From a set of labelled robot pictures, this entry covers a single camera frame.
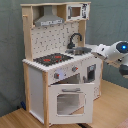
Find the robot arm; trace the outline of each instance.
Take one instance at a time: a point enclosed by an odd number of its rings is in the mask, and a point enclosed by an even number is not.
[[[119,72],[128,78],[128,42],[119,41],[111,46],[100,44],[91,53],[109,65],[119,68]]]

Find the sink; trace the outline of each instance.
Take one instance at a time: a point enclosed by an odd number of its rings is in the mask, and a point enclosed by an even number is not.
[[[77,48],[73,48],[73,49],[68,49],[65,51],[65,53],[77,56],[77,55],[83,55],[83,54],[90,53],[91,50],[92,49],[86,48],[86,47],[77,47]]]

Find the countertop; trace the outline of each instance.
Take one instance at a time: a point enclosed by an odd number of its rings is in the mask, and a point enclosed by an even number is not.
[[[93,49],[93,48],[96,47],[96,45],[88,45],[87,44],[87,45],[85,45],[85,47]],[[68,60],[68,61],[65,61],[65,62],[62,62],[62,63],[58,63],[58,64],[55,64],[55,65],[52,65],[52,66],[49,66],[49,67],[43,66],[43,65],[38,64],[36,62],[29,61],[27,59],[24,59],[23,62],[27,63],[28,65],[31,65],[35,68],[38,68],[39,70],[47,72],[51,69],[55,69],[55,68],[58,68],[60,66],[64,66],[64,65],[67,65],[67,64],[70,64],[70,63],[75,63],[76,61],[82,60],[84,58],[93,57],[93,55],[91,53],[87,53],[87,54],[80,55],[80,56],[74,56],[74,55],[71,55],[71,54],[67,54],[67,53],[65,53],[65,51],[62,51],[62,52],[59,52],[59,53],[70,56],[70,57],[73,57],[74,59],[71,59],[71,60]]]

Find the white cabinet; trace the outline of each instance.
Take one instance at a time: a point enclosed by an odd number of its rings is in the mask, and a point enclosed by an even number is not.
[[[56,84],[49,87],[51,124],[91,123],[94,84]]]

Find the wooden play kitchen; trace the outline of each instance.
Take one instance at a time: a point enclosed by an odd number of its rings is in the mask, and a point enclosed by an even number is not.
[[[85,47],[90,2],[21,6],[27,111],[46,128],[91,123],[102,61]]]

